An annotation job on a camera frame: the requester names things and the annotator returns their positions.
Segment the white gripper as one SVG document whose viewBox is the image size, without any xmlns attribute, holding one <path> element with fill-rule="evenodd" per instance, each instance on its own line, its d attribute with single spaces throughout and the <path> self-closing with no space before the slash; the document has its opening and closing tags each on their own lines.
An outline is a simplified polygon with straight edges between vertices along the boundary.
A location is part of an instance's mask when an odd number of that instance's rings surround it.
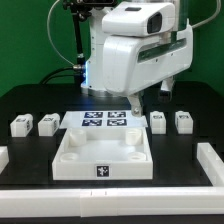
<svg viewBox="0 0 224 224">
<path fill-rule="evenodd" d="M 117 96 L 128 97 L 131 113 L 143 114 L 140 93 L 162 81 L 160 100 L 171 100 L 172 76 L 190 67 L 193 57 L 193 32 L 186 28 L 175 32 L 174 22 L 148 19 L 141 23 L 115 23 L 103 20 L 108 34 L 103 46 L 103 84 Z"/>
</svg>

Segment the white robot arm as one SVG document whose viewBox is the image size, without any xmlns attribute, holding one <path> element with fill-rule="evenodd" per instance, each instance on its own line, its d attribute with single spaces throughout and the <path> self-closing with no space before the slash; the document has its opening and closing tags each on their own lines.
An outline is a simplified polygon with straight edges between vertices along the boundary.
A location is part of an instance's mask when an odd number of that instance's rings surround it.
<svg viewBox="0 0 224 224">
<path fill-rule="evenodd" d="M 91 10 L 91 56 L 86 62 L 88 94 L 125 97 L 142 114 L 142 91 L 159 83 L 159 98 L 172 97 L 174 76 L 192 63 L 193 30 L 188 0 L 124 0 Z"/>
</svg>

